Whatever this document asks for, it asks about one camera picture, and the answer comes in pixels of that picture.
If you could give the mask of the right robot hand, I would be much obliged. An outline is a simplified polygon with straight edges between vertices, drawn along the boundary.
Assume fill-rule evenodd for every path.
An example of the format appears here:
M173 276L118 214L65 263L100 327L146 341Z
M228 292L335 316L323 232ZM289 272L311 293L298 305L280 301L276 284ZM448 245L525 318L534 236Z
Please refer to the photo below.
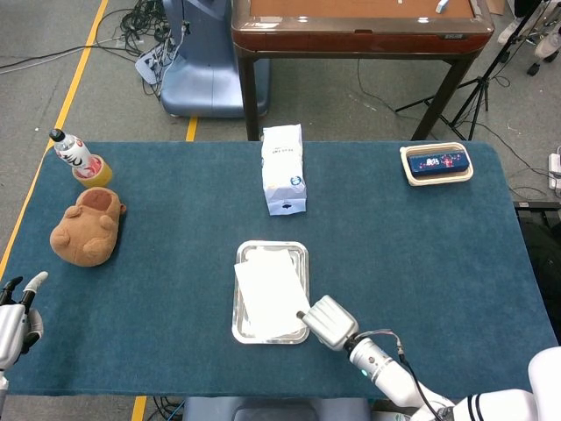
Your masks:
M296 316L333 351L342 351L344 344L359 332L356 318L329 295L323 296L307 311Z

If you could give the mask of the blue grey robot torso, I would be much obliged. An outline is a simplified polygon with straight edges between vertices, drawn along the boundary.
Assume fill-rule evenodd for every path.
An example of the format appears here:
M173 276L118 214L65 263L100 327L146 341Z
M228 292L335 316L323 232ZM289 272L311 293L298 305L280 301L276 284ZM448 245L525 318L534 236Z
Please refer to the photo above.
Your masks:
M364 398L188 397L182 421L372 421Z

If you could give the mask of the black tripod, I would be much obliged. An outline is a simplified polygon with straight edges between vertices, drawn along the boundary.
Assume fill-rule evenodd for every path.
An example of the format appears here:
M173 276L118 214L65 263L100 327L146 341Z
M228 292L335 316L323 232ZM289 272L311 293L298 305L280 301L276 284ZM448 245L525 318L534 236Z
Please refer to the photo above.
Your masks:
M444 115L446 105L443 105L439 113L435 114L436 109L434 104L440 103L440 91L438 91L434 96L428 96L395 109L394 113L399 113L419 104L424 104L427 106L425 116L435 118L436 121L442 121L461 140L471 140L475 125L478 123L481 105L484 104L485 111L488 111L488 88L490 81L497 79L502 69L508 64L508 61L514 57L513 54L509 54L511 46L517 42L522 42L524 39L530 39L533 35L536 35L534 28L539 25L545 25L545 21L552 14L552 12L546 12L546 9L551 4L555 4L556 7L561 10L561 0L523 0L523 2L529 5L526 13L516 25L516 28L508 36L508 39L502 46L502 49L497 53L486 72L483 75L467 82L460 83L451 91L451 96L453 96L457 90L473 86L472 92L463 102L461 107L458 109L458 112L452 119L449 119Z

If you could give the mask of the white paper sheet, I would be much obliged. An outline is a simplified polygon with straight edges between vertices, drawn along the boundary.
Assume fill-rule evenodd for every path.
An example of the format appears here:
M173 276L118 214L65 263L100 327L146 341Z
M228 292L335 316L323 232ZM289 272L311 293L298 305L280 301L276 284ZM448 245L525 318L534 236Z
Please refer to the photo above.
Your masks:
M277 338L305 327L297 313L309 310L309 299L287 250L253 250L234 269L255 335Z

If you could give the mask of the white paper bag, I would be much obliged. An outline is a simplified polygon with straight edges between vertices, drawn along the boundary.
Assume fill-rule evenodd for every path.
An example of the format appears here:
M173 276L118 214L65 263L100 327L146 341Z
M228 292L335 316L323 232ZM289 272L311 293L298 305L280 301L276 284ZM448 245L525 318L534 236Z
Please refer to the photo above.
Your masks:
M263 129L262 187L270 216L305 212L307 187L303 174L301 125Z

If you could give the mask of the black bag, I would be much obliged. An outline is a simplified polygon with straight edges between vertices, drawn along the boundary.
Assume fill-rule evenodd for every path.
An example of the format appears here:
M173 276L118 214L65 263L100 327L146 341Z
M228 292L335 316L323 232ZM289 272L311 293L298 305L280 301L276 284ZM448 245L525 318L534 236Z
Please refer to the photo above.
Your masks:
M561 229L520 223L531 266L551 326L561 345Z

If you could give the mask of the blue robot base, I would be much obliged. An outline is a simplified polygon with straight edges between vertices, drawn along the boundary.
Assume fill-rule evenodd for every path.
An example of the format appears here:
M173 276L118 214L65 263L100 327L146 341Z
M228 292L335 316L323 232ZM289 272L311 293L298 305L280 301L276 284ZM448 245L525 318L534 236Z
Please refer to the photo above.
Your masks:
M242 118L231 0L162 0L179 50L162 77L160 101L183 117Z

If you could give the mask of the yellow cup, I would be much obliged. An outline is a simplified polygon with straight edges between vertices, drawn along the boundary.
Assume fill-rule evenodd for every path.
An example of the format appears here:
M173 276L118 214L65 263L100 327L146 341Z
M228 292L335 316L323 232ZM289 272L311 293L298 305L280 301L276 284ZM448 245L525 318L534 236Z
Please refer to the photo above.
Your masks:
M93 154L90 159L90 165L86 168L74 168L72 170L73 177L84 188L104 188L113 176L112 169L106 161L99 155Z

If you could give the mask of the dark blue box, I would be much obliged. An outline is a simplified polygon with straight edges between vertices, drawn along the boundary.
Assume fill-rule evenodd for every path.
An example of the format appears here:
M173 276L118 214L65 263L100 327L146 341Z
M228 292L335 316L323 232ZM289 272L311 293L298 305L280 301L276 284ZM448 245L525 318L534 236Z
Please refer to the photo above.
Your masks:
M460 173L470 167L463 151L413 154L407 158L408 167L415 177Z

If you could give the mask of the blue table cloth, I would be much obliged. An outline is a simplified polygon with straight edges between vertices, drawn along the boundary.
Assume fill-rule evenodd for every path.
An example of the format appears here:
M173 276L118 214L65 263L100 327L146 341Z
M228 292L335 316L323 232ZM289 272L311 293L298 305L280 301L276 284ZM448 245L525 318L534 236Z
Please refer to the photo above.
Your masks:
M48 154L4 272L49 274L34 300L45 333L8 373L11 392L377 396L315 338L234 339L234 260L252 239L305 245L311 298L332 296L365 330L393 330L437 393L527 388L530 359L557 340L497 153L470 142L469 181L414 188L400 147L307 142L307 209L272 217L256 142L96 143L127 208L96 268L49 245L81 187Z

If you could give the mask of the beige plastic container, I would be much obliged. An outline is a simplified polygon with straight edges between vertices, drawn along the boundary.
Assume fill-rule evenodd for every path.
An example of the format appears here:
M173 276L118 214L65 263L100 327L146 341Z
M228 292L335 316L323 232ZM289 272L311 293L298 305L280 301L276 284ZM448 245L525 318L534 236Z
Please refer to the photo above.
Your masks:
M450 173L444 175L433 175L433 176L422 176L415 177L411 174L408 167L407 158L413 154L426 154L426 153L439 153L446 151L463 151L467 154L467 158L470 162L470 167L460 173ZM472 160L467 151L467 149L458 142L445 142L445 143L431 143L425 145L416 146L403 146L400 148L400 158L403 166L405 176L407 177L408 183L414 187L447 184L455 182L466 182L469 181L473 176Z

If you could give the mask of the brown plush toy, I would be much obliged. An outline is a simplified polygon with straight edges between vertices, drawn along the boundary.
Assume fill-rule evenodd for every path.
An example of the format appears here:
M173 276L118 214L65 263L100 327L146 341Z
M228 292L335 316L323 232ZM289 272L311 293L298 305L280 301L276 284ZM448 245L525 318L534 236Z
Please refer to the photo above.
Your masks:
M50 234L50 246L64 261L83 268L107 261L117 243L126 206L110 189L84 190Z

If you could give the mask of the white red drink bottle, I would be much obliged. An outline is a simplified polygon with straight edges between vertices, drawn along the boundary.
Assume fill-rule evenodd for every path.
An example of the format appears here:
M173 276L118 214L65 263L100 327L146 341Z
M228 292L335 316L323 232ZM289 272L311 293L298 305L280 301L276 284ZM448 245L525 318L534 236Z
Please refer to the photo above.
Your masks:
M101 162L88 150L86 144L73 134L53 128L49 138L59 158L66 162L80 177L90 178L99 173Z

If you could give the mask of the white shoe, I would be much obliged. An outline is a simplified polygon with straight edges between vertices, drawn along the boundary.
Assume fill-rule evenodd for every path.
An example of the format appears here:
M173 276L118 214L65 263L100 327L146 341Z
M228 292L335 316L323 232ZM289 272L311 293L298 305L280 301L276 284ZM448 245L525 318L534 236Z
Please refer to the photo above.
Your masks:
M541 60L545 60L561 48L561 32L555 31L549 33L540 41L535 50L535 56Z
M523 18L515 18L508 26L500 33L497 42L500 45L505 45L508 42L510 36L516 31Z

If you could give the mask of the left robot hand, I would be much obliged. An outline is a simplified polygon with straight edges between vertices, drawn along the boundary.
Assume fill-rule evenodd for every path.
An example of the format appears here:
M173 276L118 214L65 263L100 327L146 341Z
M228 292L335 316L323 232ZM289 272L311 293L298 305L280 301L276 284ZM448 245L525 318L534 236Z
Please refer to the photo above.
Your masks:
M43 335L42 318L32 308L34 298L48 278L47 271L35 275L24 287L19 301L12 299L15 288L23 281L19 276L7 281L0 292L0 372L8 371L21 354Z

